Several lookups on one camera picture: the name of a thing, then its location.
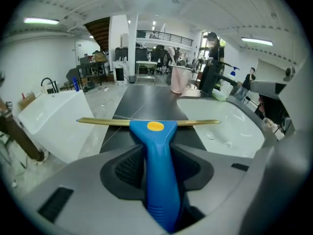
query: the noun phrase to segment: desk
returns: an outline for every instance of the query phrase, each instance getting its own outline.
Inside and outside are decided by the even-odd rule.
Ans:
[[[139,76],[139,65],[148,66],[148,68],[151,68],[149,66],[152,66],[154,68],[154,75],[141,75]],[[149,61],[137,61],[136,62],[136,83],[138,84],[138,78],[146,78],[146,79],[154,79],[154,84],[156,84],[156,74],[157,74],[157,62],[149,62]]]
[[[100,70],[100,67],[101,67],[102,64],[104,64],[104,62],[93,62],[93,63],[86,63],[86,64],[77,65],[76,67],[77,67],[78,70],[80,70],[80,69],[88,69],[88,68],[89,69],[93,68],[93,69],[97,70],[97,74],[96,75],[85,75],[85,76],[83,76],[83,78],[98,77],[99,78],[99,83],[100,83],[100,86],[101,86],[102,83],[101,83],[100,76],[105,76],[106,81],[108,80],[106,72],[104,70],[104,67],[103,67],[103,73],[102,74],[99,73],[99,70]],[[79,74],[79,82],[80,82],[81,85],[83,85],[83,83],[82,83],[82,76],[81,76],[80,72],[78,72],[78,74]]]

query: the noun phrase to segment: railing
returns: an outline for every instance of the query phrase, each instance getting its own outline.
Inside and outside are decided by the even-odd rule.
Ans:
[[[173,35],[169,33],[159,32],[159,31],[150,31],[150,30],[138,30],[137,31],[137,38],[153,38],[153,39],[160,39],[166,40],[170,42],[175,42],[187,46],[191,46],[193,40],[185,37],[181,37],[178,35]]]

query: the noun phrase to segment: white basin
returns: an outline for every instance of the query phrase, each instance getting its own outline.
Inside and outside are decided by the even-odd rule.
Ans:
[[[253,158],[265,140],[260,128],[229,102],[182,98],[178,105],[189,120],[222,121],[220,124],[194,126],[207,151]]]
[[[18,116],[33,138],[65,163],[78,158],[93,128],[78,123],[81,117],[93,118],[82,90],[40,95]]]

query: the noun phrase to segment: window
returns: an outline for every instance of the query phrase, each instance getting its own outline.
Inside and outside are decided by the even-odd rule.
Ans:
[[[206,38],[203,38],[208,33],[209,33],[209,31],[202,33],[201,47],[199,48],[198,59],[200,59],[200,58],[207,59],[208,56],[209,56],[209,52],[210,52],[211,46],[209,46],[209,41]],[[225,47],[226,42],[222,38],[218,37],[218,39],[220,40],[220,45]]]

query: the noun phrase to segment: black faucet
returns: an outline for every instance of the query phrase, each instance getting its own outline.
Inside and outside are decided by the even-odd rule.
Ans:
[[[52,87],[53,87],[53,93],[59,93],[59,90],[58,90],[58,87],[57,87],[57,83],[54,81],[54,85],[55,85],[55,87],[54,87],[52,80],[51,80],[50,78],[48,78],[48,77],[45,77],[45,78],[41,81],[41,86],[43,85],[43,82],[44,82],[46,79],[50,80],[51,85],[52,85]]]
[[[221,61],[212,60],[212,64],[209,67],[209,71],[208,71],[206,77],[203,78],[205,80],[203,82],[203,86],[201,89],[201,92],[207,94],[208,96],[212,95],[212,91],[213,91],[215,84],[217,83],[218,79],[223,79],[223,80],[229,82],[232,86],[237,85],[237,82],[229,79],[228,77],[225,77],[225,76],[222,76],[219,74],[219,72],[221,70],[220,64],[231,66],[231,65],[223,63]]]

